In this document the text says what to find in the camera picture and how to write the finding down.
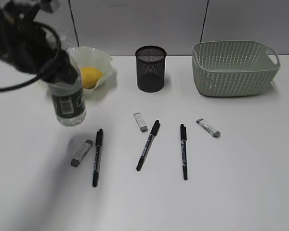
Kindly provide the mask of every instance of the lemon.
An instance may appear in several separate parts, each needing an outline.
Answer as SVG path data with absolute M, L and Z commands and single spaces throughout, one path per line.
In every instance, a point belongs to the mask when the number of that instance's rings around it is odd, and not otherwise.
M 103 73 L 94 67 L 82 67 L 80 72 L 82 78 L 82 87 L 87 89 L 94 87 L 97 81 L 103 77 Z

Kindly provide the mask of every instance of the basket handle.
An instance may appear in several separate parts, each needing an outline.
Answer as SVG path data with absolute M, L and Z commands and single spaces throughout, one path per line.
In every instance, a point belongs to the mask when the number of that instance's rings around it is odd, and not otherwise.
M 271 48 L 271 47 L 266 46 L 266 48 L 269 49 L 269 50 L 271 50 L 271 51 L 273 52 L 273 55 L 275 55 L 276 60 L 277 60 L 277 64 L 275 64 L 275 65 L 280 66 L 280 61 L 279 61 L 279 57 L 278 57 L 277 52 L 276 52 L 273 48 Z

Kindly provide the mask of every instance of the white eraser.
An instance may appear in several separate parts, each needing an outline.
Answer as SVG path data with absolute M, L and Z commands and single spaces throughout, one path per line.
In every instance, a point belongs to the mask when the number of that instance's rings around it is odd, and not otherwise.
M 136 122 L 140 128 L 140 131 L 147 131 L 148 127 L 146 126 L 145 121 L 144 121 L 143 117 L 141 116 L 140 112 L 135 113 L 134 117 L 135 117 Z
M 218 130 L 210 126 L 204 119 L 198 119 L 196 123 L 202 126 L 213 137 L 219 137 L 221 135 Z

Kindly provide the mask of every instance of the plastic water bottle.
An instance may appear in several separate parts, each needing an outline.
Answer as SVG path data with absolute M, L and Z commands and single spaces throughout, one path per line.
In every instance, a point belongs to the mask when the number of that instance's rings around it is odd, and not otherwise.
M 76 126 L 86 117 L 80 75 L 73 85 L 64 82 L 48 84 L 58 121 L 64 126 Z

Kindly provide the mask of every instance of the bottle label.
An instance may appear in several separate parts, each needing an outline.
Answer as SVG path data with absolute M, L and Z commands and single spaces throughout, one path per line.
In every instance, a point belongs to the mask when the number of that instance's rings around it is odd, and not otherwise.
M 72 95 L 53 97 L 53 106 L 56 115 L 61 118 L 74 118 L 79 116 L 85 110 L 85 104 L 82 97 L 82 88 Z

